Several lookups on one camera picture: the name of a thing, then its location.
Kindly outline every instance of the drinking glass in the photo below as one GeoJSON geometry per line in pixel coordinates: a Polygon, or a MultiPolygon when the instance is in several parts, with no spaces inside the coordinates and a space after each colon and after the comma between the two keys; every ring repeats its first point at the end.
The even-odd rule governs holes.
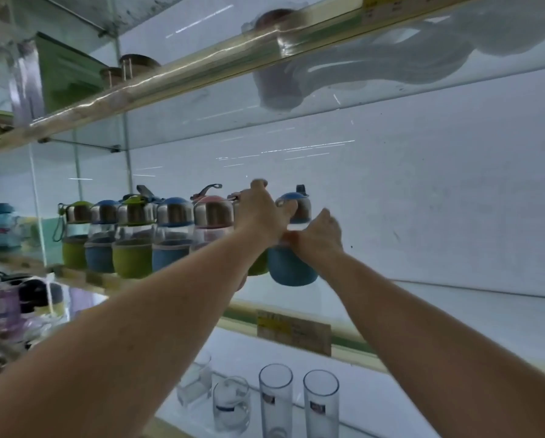
{"type": "Polygon", "coordinates": [[[217,432],[240,435],[250,424],[250,386],[242,377],[230,377],[213,388],[213,419],[217,432]]]}
{"type": "Polygon", "coordinates": [[[269,364],[258,375],[264,438],[293,434],[293,373],[284,364],[269,364]]]}
{"type": "Polygon", "coordinates": [[[337,438],[340,425],[340,382],[326,370],[312,370],[303,378],[307,438],[337,438]]]}
{"type": "Polygon", "coordinates": [[[202,350],[177,384],[177,399],[183,407],[200,398],[208,398],[211,390],[211,355],[202,350]]]}

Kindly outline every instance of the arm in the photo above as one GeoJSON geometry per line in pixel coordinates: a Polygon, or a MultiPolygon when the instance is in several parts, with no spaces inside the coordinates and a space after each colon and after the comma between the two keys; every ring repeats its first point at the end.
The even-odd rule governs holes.
{"type": "Polygon", "coordinates": [[[138,436],[295,206],[277,209],[254,181],[239,210],[232,235],[91,309],[9,366],[0,376],[0,438],[138,436]]]}
{"type": "Polygon", "coordinates": [[[545,375],[345,254],[327,210],[286,237],[442,437],[545,438],[545,375]]]}

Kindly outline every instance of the price tag holder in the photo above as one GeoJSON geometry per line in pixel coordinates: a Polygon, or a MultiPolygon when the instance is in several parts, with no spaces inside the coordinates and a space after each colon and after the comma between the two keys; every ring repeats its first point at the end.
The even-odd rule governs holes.
{"type": "Polygon", "coordinates": [[[364,21],[403,21],[464,1],[467,0],[364,0],[364,21]]]}
{"type": "Polygon", "coordinates": [[[267,311],[257,317],[259,338],[331,356],[331,325],[267,311]]]}

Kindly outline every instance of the right arm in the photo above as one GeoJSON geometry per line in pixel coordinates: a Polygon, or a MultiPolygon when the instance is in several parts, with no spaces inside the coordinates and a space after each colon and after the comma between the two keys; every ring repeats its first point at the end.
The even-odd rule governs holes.
{"type": "Polygon", "coordinates": [[[343,252],[323,210],[286,239],[444,438],[545,438],[545,375],[343,252]]]}

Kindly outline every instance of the left arm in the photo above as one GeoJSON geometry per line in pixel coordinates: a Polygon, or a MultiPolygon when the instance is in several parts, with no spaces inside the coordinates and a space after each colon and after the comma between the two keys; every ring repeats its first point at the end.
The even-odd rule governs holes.
{"type": "Polygon", "coordinates": [[[9,366],[0,376],[0,438],[138,436],[250,265],[286,228],[294,207],[273,206],[254,181],[233,234],[91,309],[9,366]]]}

